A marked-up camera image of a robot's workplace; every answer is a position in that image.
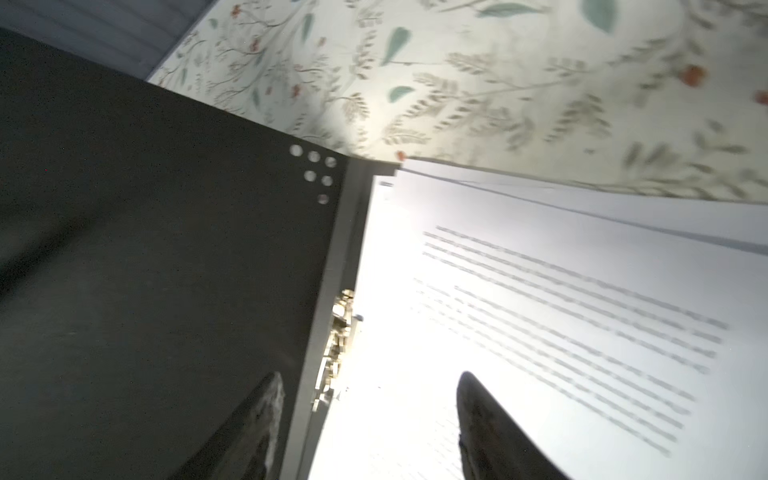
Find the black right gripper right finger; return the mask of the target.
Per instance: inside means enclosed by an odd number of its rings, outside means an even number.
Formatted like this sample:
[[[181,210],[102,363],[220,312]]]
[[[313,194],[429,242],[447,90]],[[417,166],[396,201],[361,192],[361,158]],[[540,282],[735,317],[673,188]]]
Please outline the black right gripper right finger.
[[[456,390],[462,471],[473,480],[567,480],[472,373]]]

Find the blue folder with black inside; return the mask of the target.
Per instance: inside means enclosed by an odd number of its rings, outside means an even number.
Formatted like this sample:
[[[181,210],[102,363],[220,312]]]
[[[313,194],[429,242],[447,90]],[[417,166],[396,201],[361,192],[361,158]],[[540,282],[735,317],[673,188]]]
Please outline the blue folder with black inside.
[[[347,156],[1,34],[1,475],[172,479],[269,373],[305,479],[370,192]]]

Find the printed paper sheet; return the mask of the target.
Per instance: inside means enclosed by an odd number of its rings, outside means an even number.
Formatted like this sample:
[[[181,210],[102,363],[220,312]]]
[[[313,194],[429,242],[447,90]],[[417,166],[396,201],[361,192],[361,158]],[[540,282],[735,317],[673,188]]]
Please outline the printed paper sheet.
[[[473,374],[573,479],[767,475],[767,259],[403,172],[374,180],[309,475],[459,479]]]
[[[407,159],[401,170],[744,252],[767,254],[765,205],[597,192],[421,158]]]

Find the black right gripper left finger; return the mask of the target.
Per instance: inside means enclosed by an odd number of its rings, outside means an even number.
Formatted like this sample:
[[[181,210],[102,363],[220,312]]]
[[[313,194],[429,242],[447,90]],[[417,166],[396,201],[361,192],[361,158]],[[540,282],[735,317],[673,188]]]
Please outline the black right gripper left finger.
[[[278,372],[267,374],[172,479],[267,479],[284,405]]]

